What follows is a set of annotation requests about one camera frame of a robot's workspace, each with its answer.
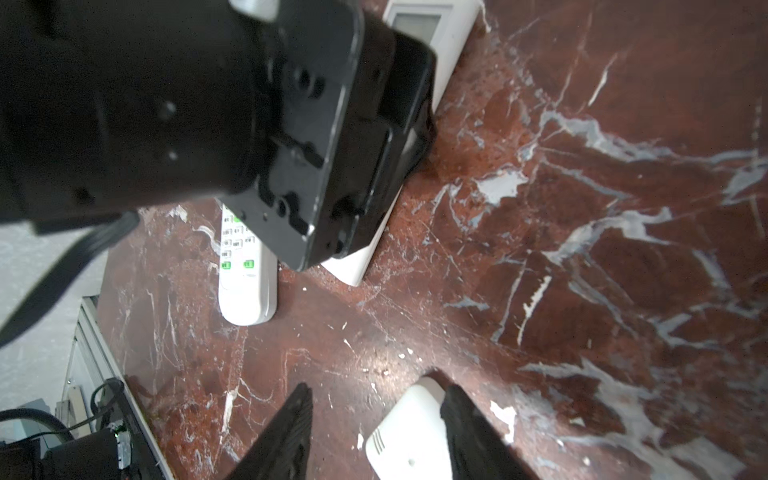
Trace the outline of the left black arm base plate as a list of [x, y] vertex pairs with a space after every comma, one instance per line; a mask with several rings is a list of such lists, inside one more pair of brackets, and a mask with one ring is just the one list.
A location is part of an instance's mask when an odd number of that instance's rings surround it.
[[90, 398], [91, 415], [72, 426], [42, 410], [1, 413], [41, 431], [1, 443], [3, 479], [172, 479], [167, 462], [131, 407], [122, 380], [109, 378]]

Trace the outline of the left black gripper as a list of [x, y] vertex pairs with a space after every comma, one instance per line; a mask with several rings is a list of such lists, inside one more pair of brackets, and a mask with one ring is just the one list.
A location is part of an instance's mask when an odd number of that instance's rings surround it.
[[270, 101], [266, 155], [253, 183], [223, 203], [289, 268], [367, 246], [377, 230], [376, 175], [397, 158], [404, 120], [381, 106], [396, 32], [357, 1], [281, 1], [245, 11], [262, 43]]

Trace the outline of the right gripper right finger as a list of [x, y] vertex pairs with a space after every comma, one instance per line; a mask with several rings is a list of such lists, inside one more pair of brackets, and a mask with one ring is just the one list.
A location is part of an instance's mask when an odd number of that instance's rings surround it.
[[533, 479], [459, 385], [447, 388], [440, 416], [453, 479]]

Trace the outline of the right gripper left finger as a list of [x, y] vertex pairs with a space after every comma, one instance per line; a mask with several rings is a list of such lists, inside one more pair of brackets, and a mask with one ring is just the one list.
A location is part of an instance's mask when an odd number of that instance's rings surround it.
[[312, 390], [299, 383], [226, 480], [304, 480], [312, 412]]

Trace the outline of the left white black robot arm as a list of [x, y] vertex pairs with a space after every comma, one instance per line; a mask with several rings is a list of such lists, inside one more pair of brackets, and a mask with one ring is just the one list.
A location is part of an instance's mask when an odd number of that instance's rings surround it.
[[5, 1], [1, 219], [216, 197], [296, 271], [345, 257], [431, 149], [436, 64], [357, 1]]

